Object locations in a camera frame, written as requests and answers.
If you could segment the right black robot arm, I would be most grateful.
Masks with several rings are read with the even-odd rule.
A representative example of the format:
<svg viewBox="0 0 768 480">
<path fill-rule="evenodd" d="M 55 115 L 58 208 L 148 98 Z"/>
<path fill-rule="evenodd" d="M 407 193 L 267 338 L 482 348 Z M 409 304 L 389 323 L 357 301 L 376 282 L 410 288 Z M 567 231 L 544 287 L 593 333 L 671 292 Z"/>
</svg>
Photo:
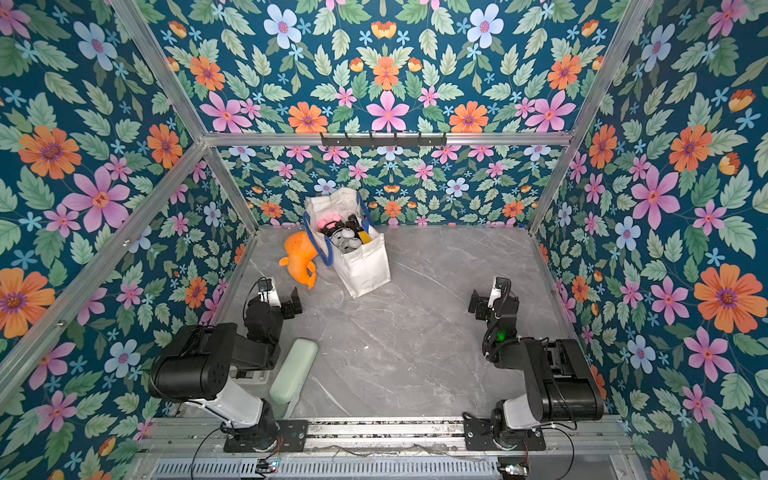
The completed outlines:
<svg viewBox="0 0 768 480">
<path fill-rule="evenodd" d="M 497 402 L 490 417 L 462 414 L 470 451 L 542 450 L 543 430 L 575 430 L 605 414 L 602 394 L 574 339 L 524 337 L 518 333 L 519 297 L 509 278 L 496 276 L 490 293 L 472 293 L 468 312 L 485 323 L 484 359 L 522 375 L 523 393 Z"/>
</svg>

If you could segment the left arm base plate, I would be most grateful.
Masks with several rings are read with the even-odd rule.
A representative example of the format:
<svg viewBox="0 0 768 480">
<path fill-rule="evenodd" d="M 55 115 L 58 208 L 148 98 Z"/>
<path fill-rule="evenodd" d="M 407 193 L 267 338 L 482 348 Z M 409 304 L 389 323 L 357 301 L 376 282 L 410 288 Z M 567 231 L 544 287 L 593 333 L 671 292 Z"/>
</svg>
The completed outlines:
<svg viewBox="0 0 768 480">
<path fill-rule="evenodd" d="M 222 426 L 225 453 L 303 452 L 308 438 L 306 420 L 267 420 L 248 428 Z"/>
</svg>

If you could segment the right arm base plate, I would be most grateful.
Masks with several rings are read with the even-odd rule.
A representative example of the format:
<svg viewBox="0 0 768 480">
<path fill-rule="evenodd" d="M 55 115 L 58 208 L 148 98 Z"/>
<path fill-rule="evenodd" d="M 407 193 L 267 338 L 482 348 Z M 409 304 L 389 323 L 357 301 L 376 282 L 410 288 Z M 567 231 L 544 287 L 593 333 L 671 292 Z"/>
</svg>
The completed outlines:
<svg viewBox="0 0 768 480">
<path fill-rule="evenodd" d="M 465 448 L 468 451 L 544 451 L 546 443 L 540 429 L 515 430 L 506 426 L 499 411 L 490 418 L 462 414 Z"/>
</svg>

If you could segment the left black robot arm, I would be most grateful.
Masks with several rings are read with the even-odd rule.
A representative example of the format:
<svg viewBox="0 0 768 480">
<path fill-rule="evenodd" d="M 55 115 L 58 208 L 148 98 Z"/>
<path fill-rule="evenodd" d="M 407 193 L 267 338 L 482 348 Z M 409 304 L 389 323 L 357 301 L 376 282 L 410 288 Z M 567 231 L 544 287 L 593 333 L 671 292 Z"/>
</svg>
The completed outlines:
<svg viewBox="0 0 768 480">
<path fill-rule="evenodd" d="M 241 387 L 231 371 L 271 371 L 278 363 L 285 321 L 303 312 L 297 289 L 282 301 L 272 278 L 253 285 L 244 304 L 245 336 L 232 322 L 181 328 L 151 367 L 149 393 L 213 414 L 228 436 L 227 451 L 245 447 L 268 451 L 280 443 L 280 427 L 269 401 Z"/>
</svg>

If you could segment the white canvas tote bag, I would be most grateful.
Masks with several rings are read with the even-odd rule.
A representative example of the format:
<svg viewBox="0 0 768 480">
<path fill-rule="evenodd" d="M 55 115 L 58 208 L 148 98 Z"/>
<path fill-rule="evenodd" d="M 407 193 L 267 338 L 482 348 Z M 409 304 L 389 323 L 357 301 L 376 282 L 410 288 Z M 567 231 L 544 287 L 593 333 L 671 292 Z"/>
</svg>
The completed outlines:
<svg viewBox="0 0 768 480">
<path fill-rule="evenodd" d="M 372 241 L 342 254 L 331 243 L 331 235 L 317 230 L 317 222 L 331 214 L 340 214 L 344 222 L 350 215 L 355 215 Z M 307 199 L 303 224 L 322 262 L 336 271 L 353 298 L 368 294 L 391 280 L 384 234 L 373 226 L 358 191 L 343 187 L 328 196 Z"/>
</svg>

